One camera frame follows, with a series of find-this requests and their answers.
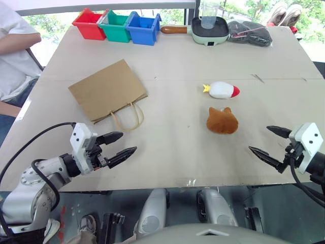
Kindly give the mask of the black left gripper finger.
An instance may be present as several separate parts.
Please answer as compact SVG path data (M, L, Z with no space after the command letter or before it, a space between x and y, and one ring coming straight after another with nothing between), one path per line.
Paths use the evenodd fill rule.
M123 136L122 132L110 132L97 137L97 145L108 145L111 144Z
M135 147L126 148L126 149L120 151L114 157L112 157L110 159L106 159L107 166L110 169L116 167L117 165L126 161L136 150L137 150L137 147L135 146Z

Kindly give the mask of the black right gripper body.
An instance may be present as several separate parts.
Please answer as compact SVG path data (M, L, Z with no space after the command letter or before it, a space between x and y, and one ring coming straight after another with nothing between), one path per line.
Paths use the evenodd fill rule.
M293 165L295 168L298 168L304 158L303 151L304 147L302 143L291 142L286 148L285 148L285 157L283 160L283 163L287 166L290 166L291 162L293 162Z

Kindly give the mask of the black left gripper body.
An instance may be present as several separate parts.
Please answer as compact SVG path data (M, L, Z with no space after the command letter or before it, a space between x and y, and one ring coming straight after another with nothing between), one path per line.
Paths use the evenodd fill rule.
M86 154L94 170L106 166L106 160L102 156L102 144L107 145L105 137L98 137L94 142L90 143L89 147L86 149Z

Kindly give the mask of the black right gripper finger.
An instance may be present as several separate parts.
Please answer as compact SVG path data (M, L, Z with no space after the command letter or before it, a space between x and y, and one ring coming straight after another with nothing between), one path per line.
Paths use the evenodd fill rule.
M289 135L292 132L292 130L290 129L279 127L279 126L267 126L267 129L273 132L274 134L276 134L277 136L280 136L285 139L289 138Z
M267 152L256 148L249 146L248 147L254 155L256 155L260 160L263 162L267 163L268 165L272 166L275 168L279 173L283 173L285 169L287 168L287 163L281 163L277 159L271 157Z

